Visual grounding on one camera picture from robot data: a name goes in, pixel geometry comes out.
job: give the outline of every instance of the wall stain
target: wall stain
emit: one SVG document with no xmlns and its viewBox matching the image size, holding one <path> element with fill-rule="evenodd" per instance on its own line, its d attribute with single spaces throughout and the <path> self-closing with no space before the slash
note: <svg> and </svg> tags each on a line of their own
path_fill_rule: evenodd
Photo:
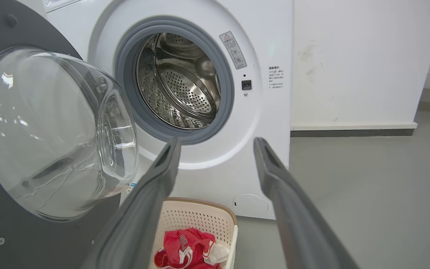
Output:
<svg viewBox="0 0 430 269">
<path fill-rule="evenodd" d="M 314 50 L 315 45 L 309 45 L 306 47 L 305 51 L 299 52 L 298 53 L 298 58 L 301 61 L 307 62 L 309 60 L 313 59 L 313 50 Z"/>
<path fill-rule="evenodd" d="M 310 70 L 308 70 L 307 72 L 306 72 L 306 78 L 307 78 L 307 80 L 309 81 L 309 82 L 311 82 L 311 83 L 314 83 L 314 75 L 315 75 L 315 70 L 316 69 L 316 67 L 314 67 L 314 68 L 311 68 Z"/>
</svg>

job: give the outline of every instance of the white fabric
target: white fabric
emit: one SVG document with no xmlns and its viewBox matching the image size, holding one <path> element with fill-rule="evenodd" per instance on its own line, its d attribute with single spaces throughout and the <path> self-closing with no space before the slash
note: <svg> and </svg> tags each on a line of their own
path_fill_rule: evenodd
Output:
<svg viewBox="0 0 430 269">
<path fill-rule="evenodd" d="M 222 245 L 210 242 L 210 247 L 208 248 L 208 255 L 203 253 L 203 261 L 210 265 L 215 265 L 220 262 L 225 262 L 228 259 L 229 250 Z"/>
</svg>

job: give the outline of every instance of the gray floor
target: gray floor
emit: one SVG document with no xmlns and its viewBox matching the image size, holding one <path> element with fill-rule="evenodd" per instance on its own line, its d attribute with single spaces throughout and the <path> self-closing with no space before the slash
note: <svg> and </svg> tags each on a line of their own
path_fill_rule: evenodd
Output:
<svg viewBox="0 0 430 269">
<path fill-rule="evenodd" d="M 362 269 L 430 268 L 430 112 L 413 137 L 292 138 L 290 171 Z M 236 269 L 285 268 L 271 221 L 240 219 Z"/>
</svg>

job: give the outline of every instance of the stainless steel drum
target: stainless steel drum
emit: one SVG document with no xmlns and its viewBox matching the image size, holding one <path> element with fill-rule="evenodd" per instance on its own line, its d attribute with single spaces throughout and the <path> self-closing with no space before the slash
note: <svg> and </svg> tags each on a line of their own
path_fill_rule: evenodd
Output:
<svg viewBox="0 0 430 269">
<path fill-rule="evenodd" d="M 136 61 L 135 82 L 152 112 L 181 129 L 208 126 L 220 106 L 215 68 L 188 39 L 169 33 L 152 35 Z"/>
</svg>

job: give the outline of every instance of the gray baseboard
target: gray baseboard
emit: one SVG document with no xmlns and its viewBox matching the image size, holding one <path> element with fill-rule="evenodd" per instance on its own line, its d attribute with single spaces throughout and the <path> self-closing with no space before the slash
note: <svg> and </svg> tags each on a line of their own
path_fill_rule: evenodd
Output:
<svg viewBox="0 0 430 269">
<path fill-rule="evenodd" d="M 412 136 L 414 129 L 291 131 L 291 137 Z"/>
</svg>

